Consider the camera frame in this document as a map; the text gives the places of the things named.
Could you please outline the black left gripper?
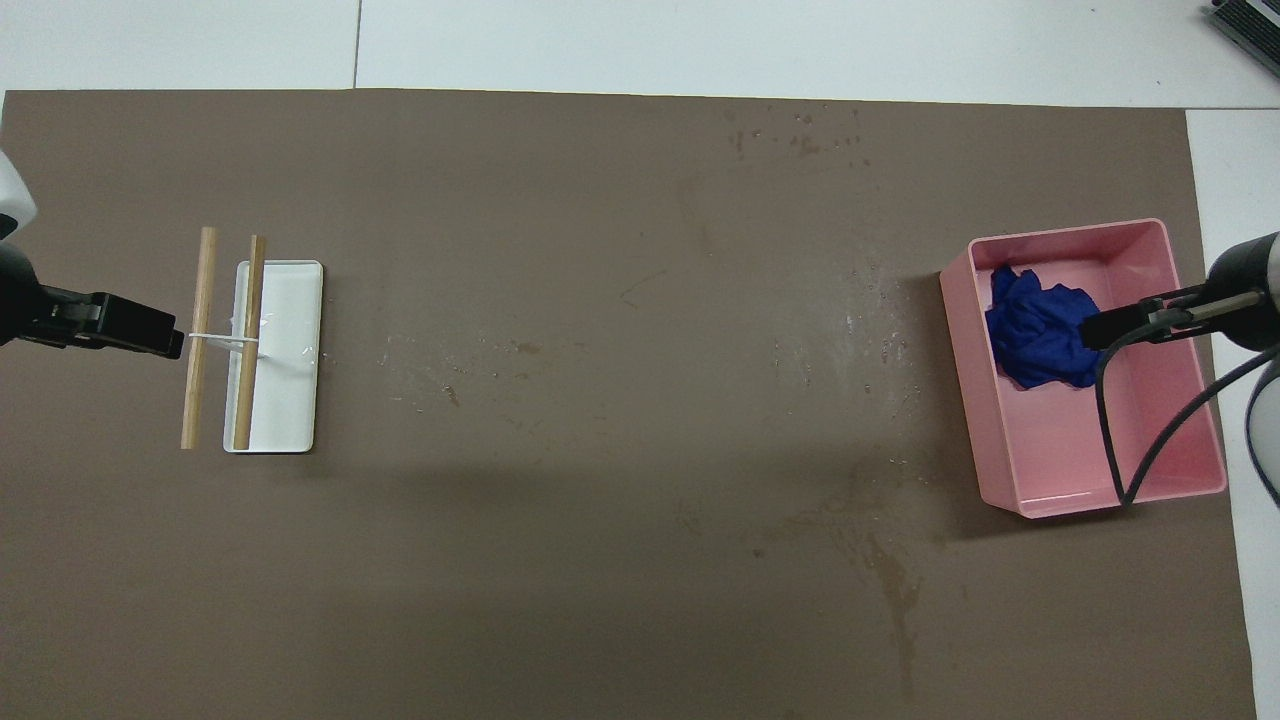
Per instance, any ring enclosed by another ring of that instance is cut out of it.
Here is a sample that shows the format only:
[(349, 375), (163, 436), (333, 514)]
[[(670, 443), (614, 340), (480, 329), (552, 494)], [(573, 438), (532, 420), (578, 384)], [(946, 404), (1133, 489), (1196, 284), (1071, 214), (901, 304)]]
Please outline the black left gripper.
[[(96, 306), (92, 340), (83, 334)], [(177, 316), (114, 293), (81, 293), (38, 282), (29, 259), (1, 246), (1, 343), (28, 340), (46, 346), (95, 346), (180, 359), (186, 334)]]

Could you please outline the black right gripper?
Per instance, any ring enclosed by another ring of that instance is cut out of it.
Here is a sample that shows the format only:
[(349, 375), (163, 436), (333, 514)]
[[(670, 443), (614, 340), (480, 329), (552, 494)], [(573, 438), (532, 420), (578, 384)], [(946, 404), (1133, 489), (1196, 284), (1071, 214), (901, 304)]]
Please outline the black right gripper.
[(1202, 283), (1172, 292), (1167, 305), (1192, 319), (1170, 332), (1152, 331), (1167, 307), (1161, 299), (1143, 299), (1087, 316), (1082, 322), (1082, 343), (1087, 348), (1108, 348), (1126, 334), (1143, 331), (1135, 343), (1220, 333), (1249, 351), (1270, 348), (1271, 237), (1265, 234), (1231, 246), (1212, 264)]

